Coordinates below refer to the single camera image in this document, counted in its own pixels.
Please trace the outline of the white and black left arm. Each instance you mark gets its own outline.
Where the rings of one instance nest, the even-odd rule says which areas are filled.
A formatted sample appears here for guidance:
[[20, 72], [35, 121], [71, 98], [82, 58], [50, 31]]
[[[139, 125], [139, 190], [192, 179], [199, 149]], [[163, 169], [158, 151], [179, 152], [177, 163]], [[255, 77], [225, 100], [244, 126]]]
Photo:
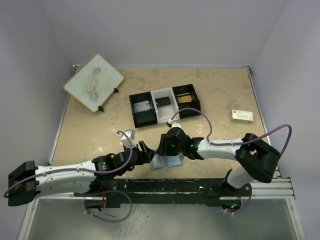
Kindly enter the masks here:
[[151, 163], [155, 155], [155, 150], [139, 141], [118, 154], [109, 153], [78, 164], [36, 166], [34, 161], [26, 161], [8, 175], [4, 197], [8, 206], [16, 207], [39, 197], [61, 193], [98, 196], [106, 181], [132, 171], [135, 166]]

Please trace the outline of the green leather card holder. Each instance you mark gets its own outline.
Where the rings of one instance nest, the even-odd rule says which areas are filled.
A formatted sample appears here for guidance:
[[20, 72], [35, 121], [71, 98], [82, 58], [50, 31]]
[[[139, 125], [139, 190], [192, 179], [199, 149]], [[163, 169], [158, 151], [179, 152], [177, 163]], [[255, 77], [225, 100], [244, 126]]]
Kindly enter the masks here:
[[175, 156], [161, 156], [159, 154], [155, 154], [150, 162], [150, 169], [152, 171], [157, 171], [173, 167], [180, 167], [183, 165], [183, 159], [184, 156], [182, 154]]

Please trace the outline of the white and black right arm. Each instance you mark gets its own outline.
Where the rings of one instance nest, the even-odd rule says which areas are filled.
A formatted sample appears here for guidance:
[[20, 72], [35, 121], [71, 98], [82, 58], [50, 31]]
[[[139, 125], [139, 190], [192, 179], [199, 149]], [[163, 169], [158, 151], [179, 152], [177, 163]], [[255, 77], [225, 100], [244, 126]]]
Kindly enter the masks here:
[[235, 195], [244, 185], [256, 180], [270, 183], [280, 159], [280, 152], [252, 133], [236, 140], [208, 141], [203, 137], [189, 137], [181, 128], [172, 127], [162, 134], [158, 149], [160, 156], [183, 155], [190, 160], [225, 159], [240, 166], [230, 170], [222, 190]]

